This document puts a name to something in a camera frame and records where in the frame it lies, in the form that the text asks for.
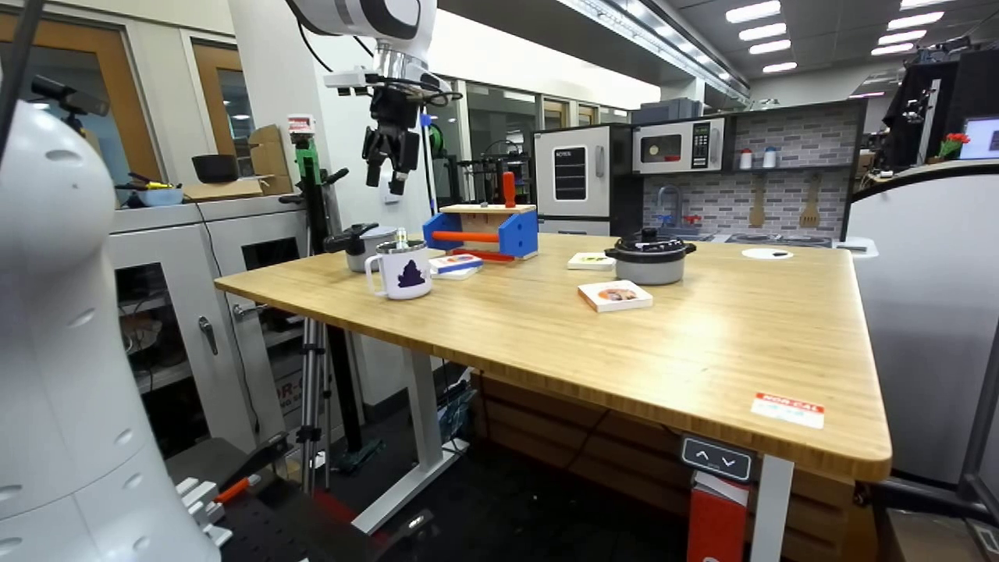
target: ceiling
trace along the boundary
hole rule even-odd
[[[870,46],[886,32],[886,21],[900,15],[900,0],[780,0],[783,13],[761,21],[788,21],[789,51],[771,55],[751,55],[751,43],[737,36],[737,29],[724,21],[724,13],[754,0],[644,0],[649,5],[665,4],[678,13],[730,69],[751,85],[761,77],[765,63],[792,59],[796,72],[817,72],[837,65],[868,65]],[[605,32],[603,23],[578,15],[560,0],[442,0],[442,9],[485,21],[489,29],[546,43],[554,51],[590,59],[597,65],[635,75],[652,85],[680,85],[684,72],[665,65],[659,55],[635,46],[632,39]],[[986,17],[999,17],[997,0],[949,0],[943,4],[943,21],[932,23],[932,33],[917,43],[938,43],[956,33],[974,32]]]

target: sticker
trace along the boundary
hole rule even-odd
[[[817,405],[817,403],[788,400],[788,397],[773,397],[773,394],[756,394],[754,411],[761,415],[761,418],[780,418],[780,422],[789,422],[789,423],[805,423],[805,426],[815,426],[815,429],[825,426],[825,405]]]

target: wooden table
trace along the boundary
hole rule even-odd
[[[505,385],[761,451],[754,558],[780,558],[792,466],[886,477],[894,449],[849,251],[792,250],[792,259],[759,261],[740,244],[702,244],[684,285],[649,291],[649,309],[597,316],[578,285],[613,274],[565,270],[565,261],[610,244],[541,238],[541,256],[435,282],[431,295],[410,303],[377,298],[343,256],[256,268],[219,286]],[[417,365],[410,390],[425,472],[410,477],[418,481],[435,477],[448,451],[428,365]],[[754,411],[761,394],[821,405],[825,426]]]

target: mug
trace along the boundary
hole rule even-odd
[[[370,286],[386,298],[417,298],[431,293],[431,259],[425,246],[385,250],[366,259]]]

